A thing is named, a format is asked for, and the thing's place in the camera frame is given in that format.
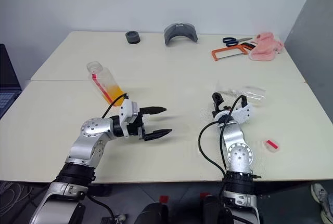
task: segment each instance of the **laptop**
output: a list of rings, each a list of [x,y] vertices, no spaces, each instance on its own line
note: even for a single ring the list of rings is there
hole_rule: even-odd
[[[0,118],[22,92],[4,44],[0,44]]]

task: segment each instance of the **shoe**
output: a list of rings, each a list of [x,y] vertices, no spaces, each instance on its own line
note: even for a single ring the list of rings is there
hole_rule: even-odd
[[[311,185],[311,194],[313,199],[322,207],[321,218],[324,224],[333,224],[333,214],[329,206],[329,197],[327,191],[319,183]]]

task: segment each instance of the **plastic bottle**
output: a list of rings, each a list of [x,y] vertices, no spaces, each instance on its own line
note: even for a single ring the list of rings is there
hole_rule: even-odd
[[[88,76],[89,80],[92,81],[109,104],[124,93],[114,80],[110,70],[103,67],[99,62],[89,62],[87,69],[90,73]],[[122,102],[123,99],[120,99],[114,105],[120,106]]]

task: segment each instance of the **orange liquid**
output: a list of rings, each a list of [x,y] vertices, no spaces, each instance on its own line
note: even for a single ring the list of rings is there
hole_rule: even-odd
[[[112,85],[109,86],[106,90],[106,92],[108,93],[108,95],[110,96],[110,98],[112,99],[112,101],[114,101],[117,97],[119,97],[120,95],[124,94],[124,92],[120,89],[120,87],[118,85]],[[111,104],[112,102],[110,102],[110,100],[108,100],[108,98],[102,94],[104,99]],[[119,99],[114,106],[121,106],[121,104],[123,103],[124,99],[121,98]]]

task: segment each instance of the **blue scissors handle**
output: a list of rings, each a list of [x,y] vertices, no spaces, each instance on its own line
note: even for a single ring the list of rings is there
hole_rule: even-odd
[[[235,38],[232,37],[226,37],[222,39],[222,42],[226,45],[226,46],[236,46],[238,45],[238,41]]]

